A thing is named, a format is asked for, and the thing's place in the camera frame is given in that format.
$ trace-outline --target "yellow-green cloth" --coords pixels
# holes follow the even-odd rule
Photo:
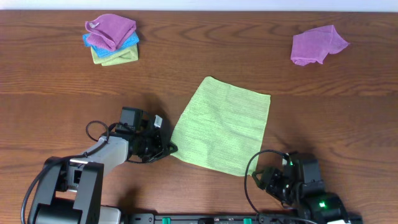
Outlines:
[[[172,155],[184,162],[244,176],[261,149],[271,96],[206,77],[175,126]],[[257,158],[249,168],[256,170]]]
[[[102,64],[102,66],[118,65],[121,63],[133,62],[138,60],[138,49],[137,44],[126,49],[119,51],[118,53],[112,54],[109,57],[99,58],[95,50],[91,48],[91,55],[93,56],[94,64]]]

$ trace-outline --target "wood grain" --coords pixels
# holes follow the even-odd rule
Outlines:
[[[140,59],[94,65],[84,21],[137,21]],[[351,45],[323,65],[290,61],[292,36],[334,24]],[[122,106],[163,111],[172,124],[206,76],[272,95],[263,148],[313,152],[329,191],[366,223],[398,219],[398,15],[327,12],[0,11],[0,223],[20,223],[46,158],[92,145],[85,125]],[[278,164],[264,155],[258,169]],[[249,181],[258,208],[280,205]],[[72,194],[63,194],[72,198]],[[103,205],[128,212],[252,213],[243,178],[174,157],[123,164]]]

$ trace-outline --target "microfiber cloth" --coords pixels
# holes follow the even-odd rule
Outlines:
[[[206,77],[182,113],[172,135],[184,162],[244,176],[259,152],[266,128],[270,95]],[[249,168],[256,170],[257,158]]]
[[[94,49],[91,48],[91,54],[93,56],[94,64],[102,64],[102,66],[117,65],[121,63],[133,62],[138,60],[138,49],[137,45],[127,47],[118,53],[112,54],[106,58],[99,58],[95,53]]]
[[[86,22],[85,27],[91,33],[87,37],[89,44],[115,51],[136,30],[136,22],[114,14],[104,14]]]
[[[349,43],[341,38],[334,25],[310,29],[293,36],[292,55],[290,59],[296,65],[307,65],[323,60],[328,54],[337,54]]]
[[[83,35],[83,41],[85,42],[85,46],[86,47],[92,47],[99,58],[109,57],[112,54],[115,54],[115,53],[117,53],[117,52],[119,52],[121,50],[124,50],[127,47],[133,46],[133,45],[135,45],[135,44],[137,44],[139,42],[139,38],[138,38],[137,34],[134,32],[134,33],[131,34],[131,36],[129,38],[127,38],[127,40],[122,44],[122,46],[119,49],[117,49],[114,52],[112,52],[112,51],[108,51],[106,49],[102,49],[102,48],[99,48],[99,47],[97,47],[95,45],[91,45],[90,43],[88,43],[87,42],[87,37],[89,35],[90,34]]]

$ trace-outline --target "crumpled cloth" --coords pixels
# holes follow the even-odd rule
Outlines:
[[[349,45],[338,35],[334,25],[310,29],[293,36],[290,59],[296,65],[307,65],[323,60],[328,54],[337,54]]]
[[[136,30],[136,22],[114,14],[103,14],[86,22],[85,27],[90,32],[87,37],[89,44],[115,51]]]

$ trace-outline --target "wire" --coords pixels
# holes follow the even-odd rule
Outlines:
[[[300,201],[300,195],[299,195],[299,191],[300,191],[300,186],[303,184],[303,182],[299,182],[296,185],[296,202],[298,203]]]
[[[296,221],[301,221],[301,222],[305,222],[305,223],[311,223],[311,224],[318,224],[317,222],[314,222],[312,220],[307,220],[305,218],[297,218],[297,217],[287,217],[285,219],[289,219],[289,220],[296,220]]]
[[[256,156],[258,156],[258,155],[260,155],[260,154],[263,154],[263,153],[265,153],[265,152],[273,152],[273,153],[276,153],[276,154],[282,156],[282,158],[285,158],[285,159],[286,159],[286,157],[288,156],[288,155],[284,154],[283,152],[279,152],[279,151],[276,151],[276,150],[273,150],[273,149],[266,149],[266,150],[262,150],[262,151],[257,152],[254,156],[252,156],[252,158],[250,158],[250,160],[249,160],[249,162],[248,162],[248,166],[246,167],[246,171],[245,171],[245,173],[244,173],[244,193],[245,193],[245,195],[246,195],[246,199],[248,200],[250,206],[251,206],[251,207],[253,208],[253,210],[257,213],[257,215],[259,215],[260,212],[259,212],[259,210],[253,205],[253,203],[252,203],[251,200],[250,200],[249,194],[248,194],[248,173],[249,173],[250,163],[253,161],[253,159],[256,158]],[[311,224],[318,224],[318,223],[316,223],[316,222],[314,222],[314,221],[307,220],[307,219],[304,219],[304,218],[297,218],[297,217],[288,217],[288,216],[286,216],[286,217],[284,217],[284,219],[296,220],[296,221],[301,221],[301,222],[311,223]]]
[[[135,164],[145,164],[147,162],[142,162],[142,161],[131,161],[131,160],[126,160],[126,162],[131,162],[131,163],[135,163]]]
[[[29,199],[30,194],[33,191],[33,188],[35,187],[35,185],[38,183],[38,181],[43,178],[43,176],[51,169],[53,168],[55,165],[65,162],[65,161],[69,161],[70,159],[77,159],[77,158],[84,158],[84,157],[88,157],[96,152],[98,152],[100,149],[102,149],[109,140],[109,134],[111,129],[109,129],[109,127],[102,121],[91,121],[87,124],[86,126],[86,134],[88,135],[88,137],[94,141],[98,141],[97,139],[93,138],[90,136],[90,134],[88,133],[88,127],[93,124],[93,123],[98,123],[101,124],[105,127],[106,129],[106,139],[95,149],[91,150],[90,152],[85,152],[81,155],[75,155],[75,156],[65,156],[62,157],[60,159],[57,159],[56,161],[51,162],[50,164],[46,165],[40,172],[39,174],[37,174],[36,178],[32,181],[32,183],[30,184],[29,188],[27,189],[27,192],[25,194],[24,200],[22,201],[22,207],[21,207],[21,223],[22,224],[26,224],[25,221],[25,211],[26,211],[26,205],[27,205],[27,201]]]
[[[255,206],[253,205],[253,203],[251,202],[250,198],[249,198],[249,194],[248,194],[248,172],[249,172],[249,167],[250,167],[250,163],[251,161],[253,161],[254,158],[256,158],[256,156],[265,153],[265,152],[273,152],[276,153],[278,155],[281,155],[282,157],[284,157],[284,153],[283,152],[279,152],[276,150],[272,150],[272,149],[266,149],[266,150],[262,150],[257,152],[254,156],[252,156],[252,158],[249,160],[248,166],[246,167],[246,172],[244,173],[244,193],[246,194],[246,198],[250,204],[250,206],[253,208],[253,210],[257,213],[260,214],[259,210],[255,208]]]

